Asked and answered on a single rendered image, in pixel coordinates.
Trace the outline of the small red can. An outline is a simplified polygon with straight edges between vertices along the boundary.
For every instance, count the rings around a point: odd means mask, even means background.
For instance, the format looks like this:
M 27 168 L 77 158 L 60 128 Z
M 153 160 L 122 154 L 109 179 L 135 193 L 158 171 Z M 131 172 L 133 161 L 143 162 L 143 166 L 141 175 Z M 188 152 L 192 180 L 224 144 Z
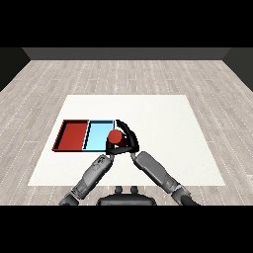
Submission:
M 109 132 L 108 139 L 111 144 L 117 145 L 119 147 L 127 146 L 127 139 L 125 138 L 123 133 L 118 129 L 111 130 Z

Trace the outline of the light blue shallow open box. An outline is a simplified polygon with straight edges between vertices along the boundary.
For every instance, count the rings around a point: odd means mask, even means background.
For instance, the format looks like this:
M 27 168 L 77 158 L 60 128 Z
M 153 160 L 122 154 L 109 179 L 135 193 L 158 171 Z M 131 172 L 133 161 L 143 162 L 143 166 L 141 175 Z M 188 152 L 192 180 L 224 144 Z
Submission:
M 114 120 L 91 120 L 85 133 L 83 151 L 104 152 L 109 132 L 114 128 Z

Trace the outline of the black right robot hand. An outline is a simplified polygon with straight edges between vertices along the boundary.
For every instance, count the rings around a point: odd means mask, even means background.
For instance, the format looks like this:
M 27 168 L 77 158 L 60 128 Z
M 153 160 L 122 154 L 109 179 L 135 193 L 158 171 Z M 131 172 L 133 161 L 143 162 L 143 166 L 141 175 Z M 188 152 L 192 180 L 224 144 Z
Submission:
M 112 150 L 112 153 L 122 154 L 122 153 L 136 153 L 139 151 L 139 144 L 135 133 L 128 127 L 128 125 L 120 120 L 117 120 L 117 126 L 121 128 L 126 135 L 126 147 L 117 147 Z

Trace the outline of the red shallow open box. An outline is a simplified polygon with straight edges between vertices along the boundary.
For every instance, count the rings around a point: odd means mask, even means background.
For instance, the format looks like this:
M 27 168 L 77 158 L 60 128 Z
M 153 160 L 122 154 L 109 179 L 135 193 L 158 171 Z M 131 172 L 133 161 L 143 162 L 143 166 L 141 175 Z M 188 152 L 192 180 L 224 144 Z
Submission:
M 54 152 L 81 152 L 88 120 L 64 120 L 55 139 Z

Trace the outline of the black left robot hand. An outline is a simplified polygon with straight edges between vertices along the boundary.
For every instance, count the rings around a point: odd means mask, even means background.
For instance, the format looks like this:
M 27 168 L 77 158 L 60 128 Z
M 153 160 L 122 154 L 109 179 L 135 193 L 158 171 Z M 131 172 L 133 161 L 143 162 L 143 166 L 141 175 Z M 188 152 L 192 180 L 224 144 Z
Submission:
M 106 140 L 106 154 L 111 155 L 114 149 L 115 149 L 115 146 L 112 143 L 110 143 L 108 140 Z

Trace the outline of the dark grey robot body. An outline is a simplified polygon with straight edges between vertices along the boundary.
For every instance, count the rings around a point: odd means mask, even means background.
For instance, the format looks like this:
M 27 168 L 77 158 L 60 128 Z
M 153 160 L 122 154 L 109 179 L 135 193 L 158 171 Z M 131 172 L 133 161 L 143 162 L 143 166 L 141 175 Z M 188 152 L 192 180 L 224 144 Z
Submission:
M 122 186 L 116 186 L 112 195 L 100 198 L 97 206 L 156 206 L 153 198 L 141 195 L 137 186 L 130 187 L 130 193 L 124 194 Z

